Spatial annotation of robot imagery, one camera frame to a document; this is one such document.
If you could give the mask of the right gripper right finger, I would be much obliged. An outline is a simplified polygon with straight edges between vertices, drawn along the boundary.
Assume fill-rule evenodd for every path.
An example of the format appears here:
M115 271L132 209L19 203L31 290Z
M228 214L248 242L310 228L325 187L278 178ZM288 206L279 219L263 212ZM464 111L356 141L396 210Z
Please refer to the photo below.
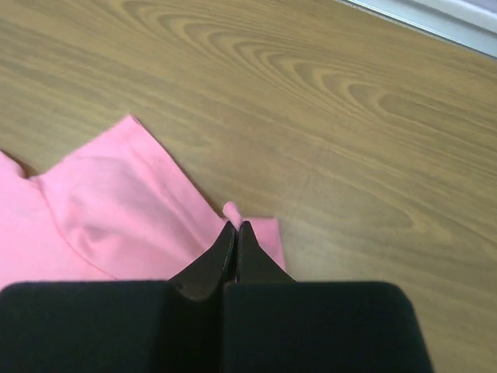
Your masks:
M237 282L294 282L262 249L248 221L238 231L236 252Z

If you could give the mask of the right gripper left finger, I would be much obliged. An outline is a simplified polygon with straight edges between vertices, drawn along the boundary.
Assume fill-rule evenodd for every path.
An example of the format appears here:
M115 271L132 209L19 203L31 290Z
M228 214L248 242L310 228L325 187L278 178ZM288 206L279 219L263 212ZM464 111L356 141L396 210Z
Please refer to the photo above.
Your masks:
M203 302L235 276L237 230L227 222L214 244L168 283L185 299Z

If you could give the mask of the pink t shirt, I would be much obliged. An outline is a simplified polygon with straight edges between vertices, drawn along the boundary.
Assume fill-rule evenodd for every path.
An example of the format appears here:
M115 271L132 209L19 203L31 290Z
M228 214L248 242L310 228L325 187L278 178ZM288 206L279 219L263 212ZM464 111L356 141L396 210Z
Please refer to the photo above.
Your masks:
M1 157L1 285L167 280L205 253L237 206L216 212L132 116L27 176Z

